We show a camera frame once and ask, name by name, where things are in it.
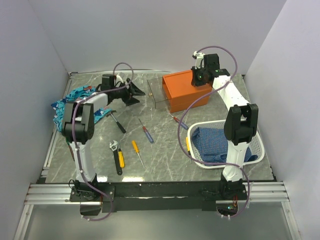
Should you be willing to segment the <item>clear plastic drawer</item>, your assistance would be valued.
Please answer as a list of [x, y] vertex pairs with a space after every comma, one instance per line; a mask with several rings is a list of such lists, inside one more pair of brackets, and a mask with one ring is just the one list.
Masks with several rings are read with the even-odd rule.
[[167, 97], [163, 85], [163, 78], [158, 77], [154, 79], [147, 80], [148, 95], [153, 102], [153, 105], [156, 109], [169, 110], [170, 101]]

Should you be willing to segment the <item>yellow slim screwdriver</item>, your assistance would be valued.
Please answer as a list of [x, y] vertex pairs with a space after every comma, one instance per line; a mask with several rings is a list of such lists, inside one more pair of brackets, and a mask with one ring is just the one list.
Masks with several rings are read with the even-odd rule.
[[135, 152], [137, 153], [137, 155], [138, 155], [138, 157], [139, 157], [139, 160], [140, 160], [140, 162], [141, 162], [141, 164], [142, 164], [142, 167], [143, 167], [144, 169], [146, 169], [146, 168], [145, 168], [145, 165], [144, 165], [144, 163], [143, 163], [143, 160], [142, 160], [142, 158], [141, 158], [140, 150], [139, 150], [139, 148], [138, 148], [137, 143], [136, 143], [134, 140], [132, 140], [131, 143], [132, 143], [132, 146], [133, 146]]

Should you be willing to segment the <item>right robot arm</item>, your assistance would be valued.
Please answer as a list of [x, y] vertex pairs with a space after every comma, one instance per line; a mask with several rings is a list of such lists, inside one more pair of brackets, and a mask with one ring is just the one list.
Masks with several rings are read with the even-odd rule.
[[191, 68], [191, 84], [194, 87], [211, 85], [228, 110], [223, 128], [228, 142], [226, 166], [218, 188], [219, 195], [228, 200], [236, 194], [246, 192], [240, 168], [245, 163], [249, 143], [257, 133], [259, 108], [243, 97], [231, 80], [229, 72], [220, 68], [219, 56], [216, 53], [204, 54], [195, 51], [192, 57], [195, 65]]

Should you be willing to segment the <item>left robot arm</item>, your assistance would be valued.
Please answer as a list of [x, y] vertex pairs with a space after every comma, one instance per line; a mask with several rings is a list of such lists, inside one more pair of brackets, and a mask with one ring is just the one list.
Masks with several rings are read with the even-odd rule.
[[120, 99], [128, 107], [138, 104], [137, 96], [145, 92], [138, 88], [131, 78], [103, 74], [97, 87], [83, 87], [76, 90], [73, 98], [64, 104], [61, 133], [71, 149], [75, 162], [76, 178], [72, 193], [80, 199], [94, 201], [102, 198], [97, 172], [93, 165], [91, 139], [95, 133], [95, 118], [103, 117], [103, 111], [113, 100]]

